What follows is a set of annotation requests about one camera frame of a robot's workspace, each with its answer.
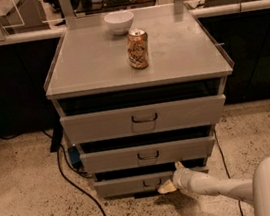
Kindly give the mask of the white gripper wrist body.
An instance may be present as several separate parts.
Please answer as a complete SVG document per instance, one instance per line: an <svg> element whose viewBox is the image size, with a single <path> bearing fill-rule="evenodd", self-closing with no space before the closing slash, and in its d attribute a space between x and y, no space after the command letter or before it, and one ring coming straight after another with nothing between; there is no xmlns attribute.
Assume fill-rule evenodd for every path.
<svg viewBox="0 0 270 216"><path fill-rule="evenodd" d="M188 168L179 168L173 173L172 182L174 183L175 188L182 190L186 189L192 192L196 190L195 182L193 180L198 175L198 172L195 172Z"/></svg>

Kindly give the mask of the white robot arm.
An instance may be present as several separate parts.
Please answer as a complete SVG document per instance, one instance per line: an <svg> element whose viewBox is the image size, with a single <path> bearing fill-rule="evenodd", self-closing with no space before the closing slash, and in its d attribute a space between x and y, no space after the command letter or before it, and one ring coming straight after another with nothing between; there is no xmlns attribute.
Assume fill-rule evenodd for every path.
<svg viewBox="0 0 270 216"><path fill-rule="evenodd" d="M223 195L251 205L254 216L270 216L270 157L257 165L251 179L221 179L186 168L181 162L175 163L175 169L158 188L161 194L179 189L205 196Z"/></svg>

